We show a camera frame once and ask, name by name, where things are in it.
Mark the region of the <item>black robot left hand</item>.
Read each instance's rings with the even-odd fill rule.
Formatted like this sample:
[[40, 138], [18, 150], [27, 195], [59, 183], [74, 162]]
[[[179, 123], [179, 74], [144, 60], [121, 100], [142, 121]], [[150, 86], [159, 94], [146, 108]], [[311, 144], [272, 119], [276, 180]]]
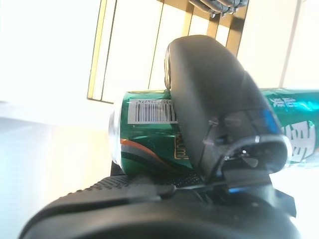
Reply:
[[248, 0], [189, 0], [190, 4], [198, 8], [204, 13], [209, 13], [212, 18], [216, 14], [224, 16], [226, 14], [233, 14], [239, 8], [246, 7]]

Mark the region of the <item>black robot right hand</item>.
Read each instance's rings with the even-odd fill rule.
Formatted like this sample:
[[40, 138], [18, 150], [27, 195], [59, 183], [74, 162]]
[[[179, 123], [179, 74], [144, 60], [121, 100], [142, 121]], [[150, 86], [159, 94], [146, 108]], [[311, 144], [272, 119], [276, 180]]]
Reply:
[[165, 85], [195, 174], [107, 177], [34, 215], [22, 239], [299, 239], [270, 175], [292, 156], [253, 79], [204, 35], [166, 50]]

